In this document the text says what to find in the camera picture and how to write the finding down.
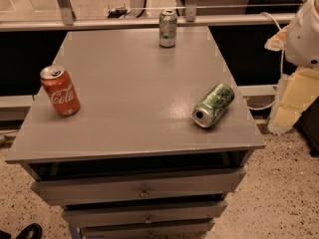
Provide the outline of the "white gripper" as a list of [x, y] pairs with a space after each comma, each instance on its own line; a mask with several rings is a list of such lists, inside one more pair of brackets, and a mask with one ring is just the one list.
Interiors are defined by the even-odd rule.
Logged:
[[288, 27], [268, 39], [264, 48], [285, 49], [286, 60], [298, 66], [279, 80], [269, 116], [269, 131], [284, 134], [319, 97], [319, 69], [309, 69], [319, 67], [319, 0], [307, 0]]

